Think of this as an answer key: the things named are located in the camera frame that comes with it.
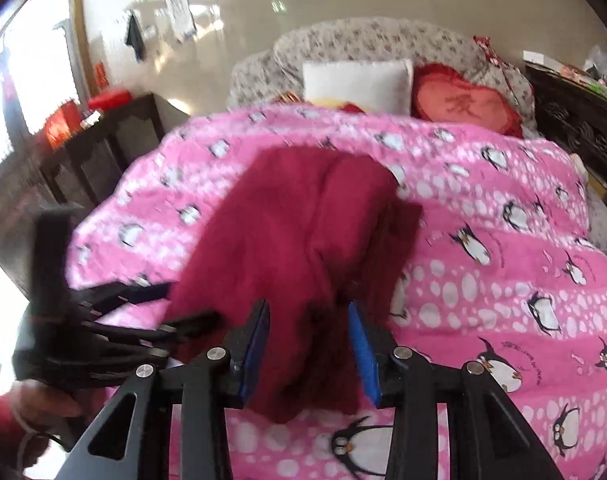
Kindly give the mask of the red sleeve forearm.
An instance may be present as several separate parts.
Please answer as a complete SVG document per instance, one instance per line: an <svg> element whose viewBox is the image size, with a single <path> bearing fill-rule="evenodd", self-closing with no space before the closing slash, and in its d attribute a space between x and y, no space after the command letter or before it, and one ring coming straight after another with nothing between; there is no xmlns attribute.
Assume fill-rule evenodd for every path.
<svg viewBox="0 0 607 480"><path fill-rule="evenodd" d="M0 396L0 479L17 479L17 453L27 434L13 413L10 395Z"/></svg>

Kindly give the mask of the person's left hand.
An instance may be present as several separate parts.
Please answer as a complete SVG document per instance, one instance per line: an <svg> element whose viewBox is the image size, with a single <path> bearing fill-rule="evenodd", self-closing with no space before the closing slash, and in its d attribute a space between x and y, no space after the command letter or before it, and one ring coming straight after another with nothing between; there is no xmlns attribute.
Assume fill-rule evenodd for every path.
<svg viewBox="0 0 607 480"><path fill-rule="evenodd" d="M28 429L27 443L20 453L24 467L37 463L46 452L59 422L83 415L82 406L72 396L34 379L14 382L10 405L19 425Z"/></svg>

